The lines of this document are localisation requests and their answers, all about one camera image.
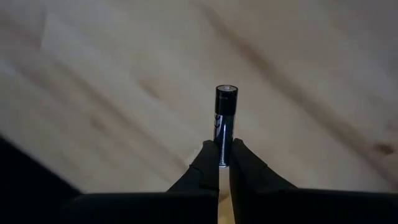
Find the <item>black object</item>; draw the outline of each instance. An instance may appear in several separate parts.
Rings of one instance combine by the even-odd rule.
[[[232,85],[216,87],[214,143],[218,147],[220,167],[229,166],[229,157],[234,134],[234,120],[238,88]]]
[[[0,136],[0,223],[58,223],[81,193]]]
[[[232,146],[230,187],[235,222],[396,222],[397,194],[298,189],[240,139]],[[167,192],[96,194],[66,206],[66,223],[217,223],[218,155],[211,141]]]
[[[236,86],[219,85],[216,87],[215,113],[222,116],[234,116],[237,100],[238,88]]]

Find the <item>battery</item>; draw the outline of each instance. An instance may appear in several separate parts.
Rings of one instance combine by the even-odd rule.
[[[218,147],[220,167],[229,166],[234,135],[238,88],[232,85],[216,87],[214,143]]]

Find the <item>light wood table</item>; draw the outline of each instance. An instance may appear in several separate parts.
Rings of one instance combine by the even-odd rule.
[[[232,84],[235,136],[287,180],[393,191],[396,9],[2,0],[0,133],[85,192],[166,190],[212,138],[215,86]]]

